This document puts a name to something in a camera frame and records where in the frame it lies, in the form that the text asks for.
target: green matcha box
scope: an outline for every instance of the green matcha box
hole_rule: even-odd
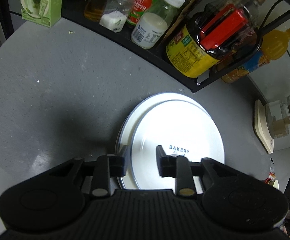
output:
[[[22,18],[51,27],[61,18],[62,0],[21,0]]]

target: plate rim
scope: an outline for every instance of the plate rim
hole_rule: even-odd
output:
[[[189,100],[192,100],[192,102],[189,102],[191,104],[194,104],[196,105],[198,108],[200,108],[203,112],[205,112],[210,118],[210,114],[206,111],[206,109],[201,105],[199,104],[195,99],[193,98],[190,98],[189,96],[186,96],[184,94],[180,94],[180,93],[177,93],[177,92],[161,92],[161,93],[157,93],[157,94],[154,94],[154,95],[151,95],[147,98],[145,98],[144,100],[142,100],[137,106],[135,106],[135,108],[129,113],[129,115],[125,118],[121,128],[120,128],[120,131],[118,133],[118,136],[117,136],[117,139],[116,139],[116,144],[115,144],[115,154],[117,155],[120,151],[120,145],[121,145],[121,140],[122,140],[122,135],[123,135],[123,130],[126,128],[126,125],[128,123],[128,121],[131,119],[132,115],[136,112],[137,109],[139,109],[145,102],[147,102],[148,100],[150,99],[153,99],[153,98],[159,98],[160,96],[163,96],[163,95],[170,95],[171,96],[171,99],[164,99],[163,101],[156,101],[156,102],[153,102],[152,105],[149,107],[148,111],[151,110],[153,107],[155,107],[156,105],[160,104],[160,103],[163,103],[163,102],[166,102],[166,101],[171,101],[171,100],[180,100],[180,101],[185,101],[185,102],[189,102]],[[173,96],[181,96],[183,99],[179,99],[179,98],[172,98]],[[146,113],[143,113],[139,118],[142,119],[142,117],[145,115]],[[121,188],[124,188],[126,189],[126,186],[124,184],[124,180],[123,178],[117,178],[118,180],[118,183],[120,185]]]
[[[141,117],[141,119],[140,119],[139,122],[137,123],[137,125],[136,125],[136,127],[135,127],[135,130],[133,131],[133,136],[132,136],[131,145],[130,145],[130,153],[129,153],[129,154],[130,154],[130,166],[131,166],[131,172],[132,172],[132,173],[131,173],[131,176],[132,176],[132,178],[133,178],[133,180],[134,180],[134,183],[135,183],[136,186],[138,187],[138,189],[140,189],[140,186],[139,186],[139,184],[138,184],[138,182],[137,182],[137,180],[136,180],[136,177],[135,177],[135,174],[134,174],[134,171],[133,171],[133,164],[132,164],[133,141],[134,141],[134,137],[135,137],[136,131],[137,131],[137,129],[138,129],[140,123],[142,122],[142,120],[145,118],[145,116],[146,116],[146,115],[147,115],[151,110],[153,110],[154,108],[156,108],[157,106],[159,106],[159,105],[161,105],[161,104],[163,104],[163,103],[170,102],[170,101],[183,101],[183,102],[189,103],[189,104],[191,104],[191,105],[197,107],[198,109],[202,110],[203,113],[205,113],[205,114],[206,114],[206,115],[207,115],[207,116],[212,120],[212,122],[214,123],[214,125],[215,125],[215,127],[216,127],[216,129],[217,129],[217,131],[218,131],[218,133],[219,133],[220,139],[221,139],[222,152],[224,153],[223,155],[224,155],[224,162],[225,162],[225,149],[224,149],[223,139],[222,139],[222,137],[221,137],[221,134],[220,134],[220,132],[219,132],[219,130],[218,130],[217,125],[215,124],[215,122],[213,121],[213,119],[211,118],[211,116],[210,116],[208,113],[206,113],[206,111],[204,111],[203,109],[201,109],[201,108],[198,107],[197,105],[195,105],[195,104],[193,104],[193,103],[191,103],[191,102],[185,101],[185,100],[174,99],[174,100],[167,100],[167,101],[164,101],[164,102],[160,102],[160,103],[156,104],[155,106],[151,107],[150,109],[148,109],[148,110],[146,111],[146,113],[143,114],[143,116]]]

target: barcode label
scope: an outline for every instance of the barcode label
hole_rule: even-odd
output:
[[[153,34],[151,39],[148,41],[150,43],[156,43],[156,41],[160,38],[161,35]]]
[[[144,35],[137,28],[135,28],[135,31],[133,33],[133,37],[138,42],[141,42],[144,38]]]

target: product label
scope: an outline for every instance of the product label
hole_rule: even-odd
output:
[[[45,26],[52,26],[61,17],[62,0],[20,0],[22,17]]]
[[[115,22],[115,26],[113,27],[112,31],[114,33],[119,33],[123,29],[125,22],[126,20],[124,21],[122,19]]]
[[[191,78],[198,77],[219,61],[194,41],[186,26],[167,45],[166,53],[173,66]]]
[[[155,26],[155,20],[162,22],[160,28]],[[138,46],[150,49],[167,29],[168,25],[163,19],[153,13],[146,13],[134,28],[131,39]]]
[[[248,75],[250,72],[269,63],[269,60],[264,56],[262,51],[258,51],[250,60],[244,63],[239,68],[234,69],[224,76],[223,80],[227,83],[232,83],[239,78]]]
[[[144,14],[144,11],[150,8],[155,1],[156,0],[134,0],[134,6],[129,14],[127,22],[135,26]]]

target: orange juice bottle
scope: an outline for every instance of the orange juice bottle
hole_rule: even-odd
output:
[[[248,75],[257,68],[268,64],[271,60],[276,60],[285,54],[290,41],[290,29],[285,32],[272,30],[263,37],[260,51],[242,66],[234,69],[222,77],[226,83],[232,83],[239,78]],[[224,68],[222,63],[217,65],[217,69]]]

